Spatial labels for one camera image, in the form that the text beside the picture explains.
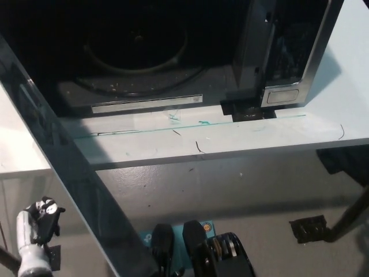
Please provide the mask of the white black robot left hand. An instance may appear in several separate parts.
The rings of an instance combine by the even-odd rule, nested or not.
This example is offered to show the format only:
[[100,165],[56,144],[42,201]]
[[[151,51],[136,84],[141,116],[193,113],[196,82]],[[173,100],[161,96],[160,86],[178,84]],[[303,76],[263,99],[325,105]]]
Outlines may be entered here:
[[58,221],[65,211],[53,198],[44,196],[18,213],[18,276],[53,276],[61,269],[61,246],[48,244],[54,236],[60,236]]

